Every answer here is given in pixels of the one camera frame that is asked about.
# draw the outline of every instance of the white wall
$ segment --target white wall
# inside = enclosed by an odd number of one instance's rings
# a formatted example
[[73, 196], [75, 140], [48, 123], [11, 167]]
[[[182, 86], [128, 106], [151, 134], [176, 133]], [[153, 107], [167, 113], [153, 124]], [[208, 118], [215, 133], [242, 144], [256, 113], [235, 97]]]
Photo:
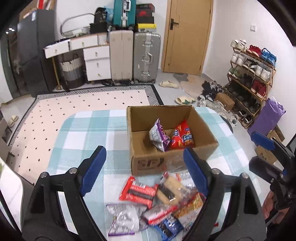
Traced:
[[[137, 0], [137, 4], [146, 3], [146, 0]], [[163, 38], [165, 32], [165, 18], [167, 9], [167, 0], [149, 0], [155, 6], [154, 22], [157, 24], [157, 33], [161, 35], [161, 50], [159, 68], [163, 51]], [[56, 39], [61, 38], [60, 26], [69, 17], [74, 17], [84, 13], [94, 13], [98, 7], [114, 7], [114, 0], [57, 0], [56, 5]], [[85, 27], [89, 23], [94, 22], [91, 15], [80, 17], [76, 20], [70, 20], [63, 27], [63, 31], [72, 30], [75, 28]]]
[[[213, 16], [214, 28], [208, 47], [207, 62], [203, 73], [218, 83], [228, 82], [226, 74], [230, 68], [233, 53], [230, 47], [232, 39], [244, 38], [259, 48], [267, 48], [277, 56], [274, 84], [269, 96], [274, 96], [287, 111], [278, 123], [286, 145], [296, 133], [296, 48], [272, 15], [257, 0], [215, 0]], [[256, 32], [251, 32], [256, 25]]]

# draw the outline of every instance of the plaid tablecloth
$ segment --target plaid tablecloth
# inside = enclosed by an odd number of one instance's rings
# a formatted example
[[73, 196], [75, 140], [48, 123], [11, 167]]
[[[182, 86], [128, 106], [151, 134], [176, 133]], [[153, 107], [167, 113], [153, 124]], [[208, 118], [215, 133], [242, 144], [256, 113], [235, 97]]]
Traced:
[[[219, 147], [207, 160], [211, 168], [218, 168], [226, 175], [250, 175], [257, 194], [261, 189], [257, 176], [248, 169], [248, 158], [238, 144], [228, 125], [211, 109], [197, 107], [196, 111], [210, 127], [219, 142]], [[101, 232], [107, 237], [112, 216], [105, 205], [118, 203], [119, 195], [128, 177], [131, 175], [129, 145], [126, 125], [126, 110], [101, 110], [79, 112], [70, 116], [62, 125], [50, 158], [47, 172], [51, 175], [65, 173], [71, 167], [77, 167], [85, 158], [89, 158], [98, 145], [107, 150], [107, 159], [92, 191], [84, 201]], [[153, 186], [160, 180], [159, 175], [137, 178], [138, 181]], [[63, 193], [59, 194], [68, 229], [76, 232], [67, 209]], [[229, 204], [230, 194], [225, 194], [218, 222], [221, 228]], [[182, 234], [176, 237], [181, 240]], [[161, 240], [160, 234], [153, 228], [134, 236], [111, 237], [109, 240]]]

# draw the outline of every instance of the rug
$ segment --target rug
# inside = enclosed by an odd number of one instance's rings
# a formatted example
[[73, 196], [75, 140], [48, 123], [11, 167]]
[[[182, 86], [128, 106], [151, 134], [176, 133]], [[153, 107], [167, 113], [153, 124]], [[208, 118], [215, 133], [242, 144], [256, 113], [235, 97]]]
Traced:
[[163, 104], [153, 85], [97, 87], [38, 95], [10, 142], [15, 155], [8, 165], [35, 184], [47, 169], [54, 142], [71, 115], [94, 110]]

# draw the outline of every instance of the small cardboard box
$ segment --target small cardboard box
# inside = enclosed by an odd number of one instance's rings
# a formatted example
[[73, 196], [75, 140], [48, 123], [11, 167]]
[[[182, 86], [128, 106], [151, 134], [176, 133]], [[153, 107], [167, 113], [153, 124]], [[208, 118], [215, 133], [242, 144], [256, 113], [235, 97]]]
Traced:
[[[280, 138], [278, 137], [278, 135], [276, 134], [275, 131], [271, 131], [268, 133], [268, 135], [266, 136], [268, 138], [275, 138], [278, 142], [281, 143]], [[255, 152], [257, 154], [258, 157], [260, 157], [261, 159], [267, 161], [270, 164], [273, 164], [277, 161], [277, 158], [274, 156], [274, 154], [272, 154], [271, 151], [268, 151], [266, 149], [264, 149], [261, 146], [257, 146], [255, 149]]]
[[227, 111], [231, 110], [235, 105], [235, 102], [228, 95], [223, 93], [218, 93], [215, 100], [220, 101], [223, 105], [225, 105], [225, 109]]
[[149, 131], [158, 118], [169, 137], [173, 136], [177, 125], [186, 119], [196, 145], [193, 150], [202, 160], [207, 160], [219, 145], [207, 124], [192, 106], [128, 107], [130, 160], [132, 173], [135, 176], [186, 169], [183, 150], [161, 152], [151, 143]]

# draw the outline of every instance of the purple snack bag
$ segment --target purple snack bag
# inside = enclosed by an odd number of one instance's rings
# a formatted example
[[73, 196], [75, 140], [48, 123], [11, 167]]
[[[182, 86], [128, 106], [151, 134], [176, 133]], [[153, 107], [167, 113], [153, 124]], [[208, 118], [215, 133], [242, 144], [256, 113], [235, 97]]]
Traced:
[[168, 149], [170, 138], [163, 130], [159, 119], [156, 120], [154, 126], [149, 131], [149, 137], [153, 145], [156, 146], [158, 150], [165, 152]]

